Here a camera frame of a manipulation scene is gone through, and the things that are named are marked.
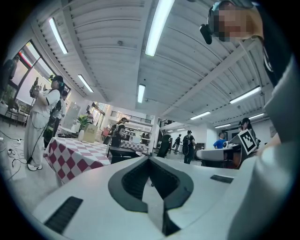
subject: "gray floor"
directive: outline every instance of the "gray floor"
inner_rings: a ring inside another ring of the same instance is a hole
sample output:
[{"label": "gray floor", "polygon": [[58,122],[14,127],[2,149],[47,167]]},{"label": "gray floor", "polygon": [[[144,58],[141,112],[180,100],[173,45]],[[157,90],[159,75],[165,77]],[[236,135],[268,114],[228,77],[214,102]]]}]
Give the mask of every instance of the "gray floor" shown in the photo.
[{"label": "gray floor", "polygon": [[[0,130],[12,138],[24,138],[25,128],[23,126],[19,125],[16,127],[12,124],[9,127],[6,120],[2,122],[1,118]],[[15,140],[5,137],[2,133],[0,133],[0,136],[4,138],[7,150],[12,148],[16,152],[16,155],[19,155],[20,160],[26,163],[25,159],[22,158],[23,141],[21,141],[21,144],[18,145]],[[21,164],[19,161],[15,161],[14,167],[12,167],[13,159],[7,156],[7,150],[4,150],[1,153],[1,157],[4,158],[4,161],[2,161],[2,175],[5,179],[9,179],[7,180],[7,185],[11,187],[11,190],[14,193],[16,200],[20,203],[20,206],[29,212],[32,212],[44,198],[59,188],[56,175],[45,159],[43,159],[42,162],[43,169],[36,172],[29,171],[27,166],[25,164]],[[174,161],[180,161],[182,163],[184,161],[184,155],[182,153],[174,154],[173,150],[167,154],[166,158],[174,159]],[[201,162],[192,161],[191,164],[200,165]],[[159,196],[155,187],[151,187],[150,180],[145,185],[143,201],[149,206],[149,217],[155,225],[161,229],[163,222],[163,200]]]}]

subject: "white pants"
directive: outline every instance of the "white pants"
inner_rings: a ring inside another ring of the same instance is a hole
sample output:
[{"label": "white pants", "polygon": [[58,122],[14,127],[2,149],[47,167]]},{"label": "white pants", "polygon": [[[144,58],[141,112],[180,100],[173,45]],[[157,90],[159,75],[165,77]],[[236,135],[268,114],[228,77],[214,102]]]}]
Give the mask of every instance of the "white pants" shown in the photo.
[{"label": "white pants", "polygon": [[38,112],[31,112],[28,116],[24,137],[24,158],[28,160],[32,155],[31,165],[40,166],[42,164],[43,131],[48,121],[49,118],[45,118]]}]

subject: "checkered tablecloth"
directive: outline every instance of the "checkered tablecloth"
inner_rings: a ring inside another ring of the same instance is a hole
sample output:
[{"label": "checkered tablecloth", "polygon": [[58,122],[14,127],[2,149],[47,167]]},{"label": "checkered tablecloth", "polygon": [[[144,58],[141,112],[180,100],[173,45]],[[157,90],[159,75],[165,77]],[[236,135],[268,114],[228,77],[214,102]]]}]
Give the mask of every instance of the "checkered tablecloth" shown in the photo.
[{"label": "checkered tablecloth", "polygon": [[50,167],[63,183],[87,170],[109,165],[107,145],[53,137],[44,152]]},{"label": "checkered tablecloth", "polygon": [[137,152],[147,151],[146,146],[144,146],[142,144],[129,142],[129,141],[122,141],[120,147],[122,147],[122,148],[131,148],[131,149],[133,149],[134,151],[137,151]]}]

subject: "blue shirt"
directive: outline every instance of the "blue shirt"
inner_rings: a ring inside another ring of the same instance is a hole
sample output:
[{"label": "blue shirt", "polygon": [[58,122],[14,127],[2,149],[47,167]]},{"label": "blue shirt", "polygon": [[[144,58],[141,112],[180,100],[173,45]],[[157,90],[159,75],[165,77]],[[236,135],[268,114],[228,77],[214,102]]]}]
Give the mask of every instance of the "blue shirt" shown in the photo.
[{"label": "blue shirt", "polygon": [[226,142],[226,139],[219,139],[214,143],[214,147],[217,147],[217,149],[223,148],[223,143]]}]

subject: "ceiling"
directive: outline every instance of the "ceiling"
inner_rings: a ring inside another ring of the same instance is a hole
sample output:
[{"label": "ceiling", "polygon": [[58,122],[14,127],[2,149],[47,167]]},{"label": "ceiling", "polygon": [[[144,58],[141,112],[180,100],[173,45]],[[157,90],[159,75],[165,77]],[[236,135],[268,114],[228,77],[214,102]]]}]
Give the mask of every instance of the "ceiling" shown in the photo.
[{"label": "ceiling", "polygon": [[[175,0],[154,57],[145,48],[158,0],[56,0],[39,11],[32,27],[82,96],[181,123],[221,125],[261,113],[272,86],[259,40],[205,43],[199,26],[213,3]],[[67,54],[52,33],[51,17]],[[140,104],[141,83],[146,88]],[[229,103],[259,85],[262,94]],[[190,120],[205,111],[211,114]]]}]

